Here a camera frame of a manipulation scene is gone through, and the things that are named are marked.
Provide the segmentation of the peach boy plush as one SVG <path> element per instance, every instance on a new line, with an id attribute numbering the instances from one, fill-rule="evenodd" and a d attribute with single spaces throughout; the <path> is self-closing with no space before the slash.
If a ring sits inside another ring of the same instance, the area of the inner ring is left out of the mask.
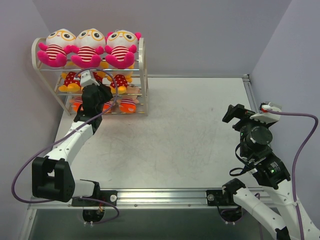
<path id="1" fill-rule="evenodd" d="M 78 108 L 83 104 L 83 100 L 80 96 L 77 96 L 75 98 L 72 98 L 70 101 L 69 101 L 72 109 L 74 110 L 74 112 L 77 112 L 78 111 Z"/>
<path id="2" fill-rule="evenodd" d="M 119 110 L 123 113 L 131 114 L 136 112 L 136 105 L 139 103 L 138 94 L 140 88 L 138 86 L 128 86 L 126 95 L 117 100 Z"/>
<path id="3" fill-rule="evenodd" d="M 106 102 L 103 105 L 103 109 L 102 109 L 104 114 L 110 113 L 112 111 L 113 105 L 114 105 L 114 101 L 113 100 L 110 100 L 110 101 Z"/>

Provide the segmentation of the yellow bear plush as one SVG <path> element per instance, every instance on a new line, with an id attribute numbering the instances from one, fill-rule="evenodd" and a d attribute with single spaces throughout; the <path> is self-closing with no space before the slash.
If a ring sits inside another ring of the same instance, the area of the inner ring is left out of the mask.
<path id="1" fill-rule="evenodd" d="M 111 92 L 115 94 L 117 87 L 117 92 L 119 94 L 126 93 L 129 83 L 132 82 L 132 74 L 133 71 L 114 71 L 112 73 L 112 77 L 115 80 L 115 82 L 112 80 L 110 76 L 107 76 L 107 79 L 110 82 Z"/>
<path id="2" fill-rule="evenodd" d="M 77 70 L 63 71 L 61 78 L 63 84 L 58 87 L 58 90 L 62 93 L 80 93 L 82 90 L 80 81 L 77 79 Z"/>
<path id="3" fill-rule="evenodd" d="M 97 68 L 98 69 L 108 69 L 109 68 L 109 64 L 106 61 L 101 61 Z M 95 78 L 95 80 L 97 82 L 101 82 L 102 83 L 103 82 L 103 78 L 107 78 L 108 77 L 108 75 L 105 74 L 102 71 L 91 70 L 91 72 L 93 73 L 93 76 L 94 76 L 94 78 Z"/>

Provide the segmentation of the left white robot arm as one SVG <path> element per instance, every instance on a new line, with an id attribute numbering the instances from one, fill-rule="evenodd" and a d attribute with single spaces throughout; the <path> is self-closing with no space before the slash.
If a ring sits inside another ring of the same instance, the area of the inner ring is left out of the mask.
<path id="1" fill-rule="evenodd" d="M 97 182 L 74 179 L 71 164 L 82 146 L 102 122 L 104 104 L 112 99 L 111 89 L 103 84 L 87 85 L 82 90 L 82 104 L 64 138 L 44 157 L 32 161 L 32 195 L 51 201 L 68 202 L 83 197 L 90 206 L 101 201 Z"/>

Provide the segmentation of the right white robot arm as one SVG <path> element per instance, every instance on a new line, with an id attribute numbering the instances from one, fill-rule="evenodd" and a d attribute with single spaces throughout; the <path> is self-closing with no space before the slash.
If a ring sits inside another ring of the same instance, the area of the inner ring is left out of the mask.
<path id="1" fill-rule="evenodd" d="M 239 132 L 235 156 L 244 165 L 241 173 L 249 173 L 255 178 L 269 195 L 277 212 L 258 199 L 236 175 L 222 186 L 222 200 L 228 205 L 236 204 L 245 209 L 275 240 L 318 240 L 320 230 L 297 196 L 295 172 L 298 157 L 317 129 L 319 120 L 312 114 L 303 114 L 312 118 L 314 125 L 295 154 L 292 170 L 288 171 L 270 146 L 273 135 L 269 128 L 281 116 L 291 116 L 291 113 L 283 112 L 271 102 L 261 103 L 259 110 L 255 113 L 241 104 L 229 105 L 222 121 L 229 123 L 234 118 L 238 119 L 233 129 Z"/>

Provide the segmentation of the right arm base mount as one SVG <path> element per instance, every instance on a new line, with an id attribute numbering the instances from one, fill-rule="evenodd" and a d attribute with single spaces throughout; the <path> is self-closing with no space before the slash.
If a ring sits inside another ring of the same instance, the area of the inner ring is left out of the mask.
<path id="1" fill-rule="evenodd" d="M 237 206 L 233 196 L 241 188 L 246 188 L 246 185 L 238 178 L 234 178 L 225 183 L 221 189 L 208 189 L 206 190 L 207 205 L 215 207 Z"/>

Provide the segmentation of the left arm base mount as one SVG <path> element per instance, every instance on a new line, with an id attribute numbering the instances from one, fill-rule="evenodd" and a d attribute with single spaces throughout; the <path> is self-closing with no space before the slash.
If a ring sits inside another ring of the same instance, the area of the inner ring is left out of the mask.
<path id="1" fill-rule="evenodd" d="M 118 191 L 114 189 L 109 190 L 96 190 L 92 196 L 89 197 L 94 200 L 83 200 L 81 198 L 74 198 L 71 202 L 73 207 L 102 207 L 105 206 L 105 203 L 101 203 L 101 201 L 107 202 L 113 206 L 117 205 Z"/>

